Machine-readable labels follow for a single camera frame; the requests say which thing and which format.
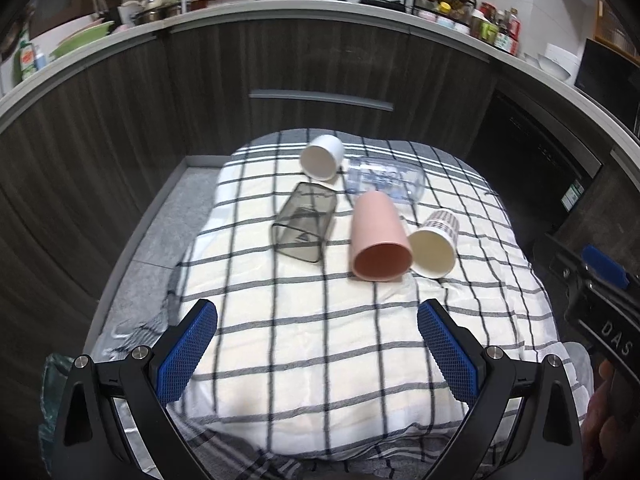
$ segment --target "blue gripper pad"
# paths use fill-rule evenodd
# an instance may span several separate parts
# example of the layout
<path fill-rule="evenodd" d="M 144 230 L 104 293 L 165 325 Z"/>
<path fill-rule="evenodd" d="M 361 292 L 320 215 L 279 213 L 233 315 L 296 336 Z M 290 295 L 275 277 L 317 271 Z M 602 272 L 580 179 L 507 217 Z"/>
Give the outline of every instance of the blue gripper pad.
<path fill-rule="evenodd" d="M 162 406 L 180 399 L 217 327 L 216 306 L 206 301 L 164 362 L 158 367 L 156 396 Z"/>
<path fill-rule="evenodd" d="M 622 290 L 626 290 L 629 286 L 625 268 L 591 244 L 584 247 L 581 256 L 584 262 L 606 282 Z"/>
<path fill-rule="evenodd" d="M 417 317 L 420 335 L 449 384 L 451 393 L 457 400 L 473 406 L 478 398 L 479 378 L 471 359 L 429 301 L 418 307 Z M 449 322 L 457 328 L 450 318 Z"/>

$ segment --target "white cup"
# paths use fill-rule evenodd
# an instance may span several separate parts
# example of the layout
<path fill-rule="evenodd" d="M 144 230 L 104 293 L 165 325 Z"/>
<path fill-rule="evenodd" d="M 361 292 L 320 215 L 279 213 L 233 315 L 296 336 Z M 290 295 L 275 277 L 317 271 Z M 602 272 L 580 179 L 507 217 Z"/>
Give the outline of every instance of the white cup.
<path fill-rule="evenodd" d="M 312 140 L 300 153 L 300 166 L 316 180 L 331 180 L 344 158 L 344 146 L 338 137 L 321 135 Z"/>
<path fill-rule="evenodd" d="M 409 235 L 409 245 L 414 253 L 411 268 L 435 280 L 449 274 L 456 266 L 456 245 L 460 222 L 448 209 L 434 211 L 427 221 Z"/>

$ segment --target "green bottle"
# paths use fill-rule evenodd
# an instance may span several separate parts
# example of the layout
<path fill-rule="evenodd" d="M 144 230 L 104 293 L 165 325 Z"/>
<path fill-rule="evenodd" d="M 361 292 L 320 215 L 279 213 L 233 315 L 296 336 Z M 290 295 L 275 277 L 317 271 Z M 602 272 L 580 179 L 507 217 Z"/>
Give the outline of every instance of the green bottle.
<path fill-rule="evenodd" d="M 24 24 L 20 33 L 20 74 L 22 80 L 36 73 L 36 53 L 31 41 L 29 41 L 29 25 Z"/>

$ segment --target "sticker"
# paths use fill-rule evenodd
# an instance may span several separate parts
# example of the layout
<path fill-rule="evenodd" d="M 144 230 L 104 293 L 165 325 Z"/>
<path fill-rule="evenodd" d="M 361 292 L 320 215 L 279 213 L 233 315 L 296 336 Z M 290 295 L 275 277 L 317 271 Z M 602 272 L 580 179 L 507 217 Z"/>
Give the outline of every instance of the sticker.
<path fill-rule="evenodd" d="M 571 184 L 571 186 L 569 186 L 569 189 L 562 197 L 562 205 L 564 206 L 564 208 L 568 212 L 571 211 L 571 209 L 574 208 L 575 203 L 578 202 L 578 199 L 582 196 L 583 193 L 584 188 L 580 185 L 580 182 L 576 180 L 573 184 Z"/>

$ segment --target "screw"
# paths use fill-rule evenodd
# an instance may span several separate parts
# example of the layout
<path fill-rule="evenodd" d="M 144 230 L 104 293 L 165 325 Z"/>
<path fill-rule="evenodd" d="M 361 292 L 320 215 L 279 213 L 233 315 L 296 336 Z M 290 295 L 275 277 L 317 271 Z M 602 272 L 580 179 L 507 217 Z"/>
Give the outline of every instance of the screw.
<path fill-rule="evenodd" d="M 504 351 L 499 346 L 489 346 L 486 349 L 486 354 L 491 359 L 498 360 L 498 359 L 502 359 L 502 356 L 504 355 Z"/>
<path fill-rule="evenodd" d="M 84 368 L 88 362 L 89 358 L 86 355 L 81 355 L 76 358 L 74 364 L 76 365 L 76 368 Z"/>
<path fill-rule="evenodd" d="M 546 360 L 552 365 L 553 368 L 558 368 L 562 366 L 562 359 L 559 358 L 556 354 L 549 354 L 546 356 Z"/>
<path fill-rule="evenodd" d="M 136 346 L 131 351 L 131 356 L 134 359 L 144 359 L 149 354 L 149 348 L 146 346 Z"/>

